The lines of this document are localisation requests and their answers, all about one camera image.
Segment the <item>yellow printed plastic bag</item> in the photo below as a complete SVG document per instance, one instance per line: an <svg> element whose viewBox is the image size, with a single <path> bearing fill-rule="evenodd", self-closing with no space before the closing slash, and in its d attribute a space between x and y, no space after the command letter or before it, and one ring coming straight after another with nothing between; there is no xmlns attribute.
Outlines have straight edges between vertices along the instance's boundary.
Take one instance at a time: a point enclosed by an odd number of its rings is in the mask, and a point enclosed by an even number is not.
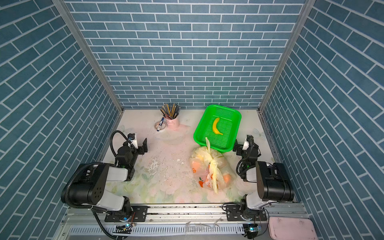
<svg viewBox="0 0 384 240"><path fill-rule="evenodd" d="M224 155L212 148L208 138L205 140L205 146L193 150L189 162L200 187L218 194L231 185L235 174Z"/></svg>

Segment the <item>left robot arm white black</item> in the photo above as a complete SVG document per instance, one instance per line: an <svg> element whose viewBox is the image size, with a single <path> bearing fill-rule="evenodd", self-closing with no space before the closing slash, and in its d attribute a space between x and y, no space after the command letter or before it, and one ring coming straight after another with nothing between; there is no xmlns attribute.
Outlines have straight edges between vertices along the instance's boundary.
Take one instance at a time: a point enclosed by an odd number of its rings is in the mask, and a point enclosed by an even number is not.
<svg viewBox="0 0 384 240"><path fill-rule="evenodd" d="M133 212L129 198L106 190L106 184L129 182L133 179L138 156L148 152L147 139L142 146L136 147L133 136L130 134L118 149L115 164L81 164L63 189L61 201L71 208L113 212L127 219Z"/></svg>

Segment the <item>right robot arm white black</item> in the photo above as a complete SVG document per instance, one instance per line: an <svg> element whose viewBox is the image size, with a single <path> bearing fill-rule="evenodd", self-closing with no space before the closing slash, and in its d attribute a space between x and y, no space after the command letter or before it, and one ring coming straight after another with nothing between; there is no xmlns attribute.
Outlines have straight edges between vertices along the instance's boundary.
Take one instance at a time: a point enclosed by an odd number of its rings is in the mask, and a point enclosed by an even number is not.
<svg viewBox="0 0 384 240"><path fill-rule="evenodd" d="M235 141L233 151L242 157L236 167L238 176L247 183L257 185L254 193L244 195L240 203L240 212L255 213L264 207L279 203L291 202L295 193L286 168L281 163L259 161L259 146L248 136L244 144Z"/></svg>

